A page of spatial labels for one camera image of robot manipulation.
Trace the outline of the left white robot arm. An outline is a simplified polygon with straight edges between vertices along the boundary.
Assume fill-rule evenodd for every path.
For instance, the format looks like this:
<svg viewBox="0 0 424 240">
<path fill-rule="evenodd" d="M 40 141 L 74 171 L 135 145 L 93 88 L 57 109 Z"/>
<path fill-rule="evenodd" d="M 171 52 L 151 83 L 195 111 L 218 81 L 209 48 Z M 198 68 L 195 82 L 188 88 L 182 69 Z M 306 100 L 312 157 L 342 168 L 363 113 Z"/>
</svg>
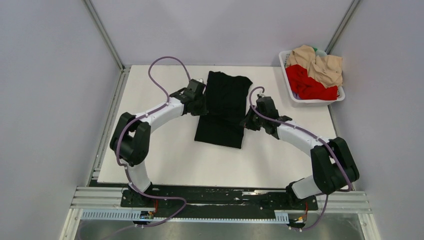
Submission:
<svg viewBox="0 0 424 240">
<path fill-rule="evenodd" d="M 123 113 L 115 127 L 109 147 L 116 162 L 124 167 L 128 186 L 135 192 L 134 200 L 140 206 L 149 206 L 153 201 L 152 185 L 145 159 L 149 153 L 151 134 L 171 120 L 190 114 L 207 114 L 202 79 L 191 79 L 187 87 L 170 94 L 167 100 L 155 108 L 137 114 Z"/>
</svg>

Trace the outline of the black t shirt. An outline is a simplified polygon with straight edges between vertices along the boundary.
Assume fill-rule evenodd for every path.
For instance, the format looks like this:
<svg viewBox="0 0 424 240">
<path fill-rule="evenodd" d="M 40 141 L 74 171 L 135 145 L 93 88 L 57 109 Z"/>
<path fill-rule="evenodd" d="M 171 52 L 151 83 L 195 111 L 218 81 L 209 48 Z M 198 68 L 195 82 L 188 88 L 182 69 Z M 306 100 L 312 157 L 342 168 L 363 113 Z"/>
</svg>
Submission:
<svg viewBox="0 0 424 240">
<path fill-rule="evenodd" d="M 244 138 L 241 121 L 246 115 L 247 95 L 252 84 L 245 76 L 210 71 L 205 90 L 208 113 L 199 117 L 194 140 L 241 149 Z"/>
</svg>

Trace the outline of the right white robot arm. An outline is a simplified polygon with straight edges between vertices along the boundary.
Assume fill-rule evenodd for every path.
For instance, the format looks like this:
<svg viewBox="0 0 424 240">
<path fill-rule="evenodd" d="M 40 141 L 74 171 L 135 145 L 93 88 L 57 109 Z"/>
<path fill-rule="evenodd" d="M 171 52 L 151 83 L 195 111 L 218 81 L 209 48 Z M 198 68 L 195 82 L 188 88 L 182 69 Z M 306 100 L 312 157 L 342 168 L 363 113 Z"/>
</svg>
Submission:
<svg viewBox="0 0 424 240">
<path fill-rule="evenodd" d="M 297 125 L 292 118 L 279 115 L 270 96 L 259 94 L 241 121 L 241 126 L 252 131 L 262 129 L 275 139 L 291 144 L 310 157 L 312 174 L 287 186 L 286 204 L 298 209 L 306 198 L 330 195 L 343 187 L 351 188 L 360 178 L 347 142 L 318 136 Z"/>
</svg>

